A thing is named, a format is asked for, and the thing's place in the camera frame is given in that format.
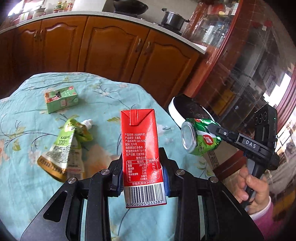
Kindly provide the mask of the right hand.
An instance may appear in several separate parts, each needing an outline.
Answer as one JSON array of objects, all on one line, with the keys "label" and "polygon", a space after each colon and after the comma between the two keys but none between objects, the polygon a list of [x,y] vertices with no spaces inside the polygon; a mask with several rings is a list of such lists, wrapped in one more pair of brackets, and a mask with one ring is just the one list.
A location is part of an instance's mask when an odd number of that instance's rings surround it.
[{"label": "right hand", "polygon": [[247,201],[249,196],[245,188],[250,187],[254,190],[255,196],[250,198],[251,204],[247,208],[248,214],[255,214],[265,209],[269,204],[269,185],[265,177],[258,179],[248,173],[246,165],[239,170],[237,183],[235,185],[234,196],[239,203]]}]

